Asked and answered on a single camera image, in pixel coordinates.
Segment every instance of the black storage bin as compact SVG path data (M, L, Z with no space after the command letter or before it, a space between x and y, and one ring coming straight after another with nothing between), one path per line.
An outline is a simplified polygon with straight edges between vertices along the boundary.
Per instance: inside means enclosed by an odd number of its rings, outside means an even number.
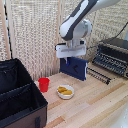
M0 62L0 128L43 128L47 101L20 60Z

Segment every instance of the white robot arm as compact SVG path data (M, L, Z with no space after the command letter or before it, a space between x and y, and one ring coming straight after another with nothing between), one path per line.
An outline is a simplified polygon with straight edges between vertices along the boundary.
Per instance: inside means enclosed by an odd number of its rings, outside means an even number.
M65 41L68 41L70 46L67 44L57 45L57 57L65 58L85 55L85 41L80 41L80 39L90 35L92 25L90 21L83 18L96 10L112 6L119 1L120 0L82 0L60 27L60 36Z

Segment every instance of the wooden countertop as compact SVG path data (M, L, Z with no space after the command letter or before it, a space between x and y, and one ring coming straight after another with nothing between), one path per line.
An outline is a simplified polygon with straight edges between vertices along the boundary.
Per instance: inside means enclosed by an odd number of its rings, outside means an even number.
M110 128L128 102L128 79L123 77L109 85L88 74L85 81L63 73L49 79L48 92L42 93L48 101L45 128ZM62 84L75 89L70 100L59 98L56 90Z

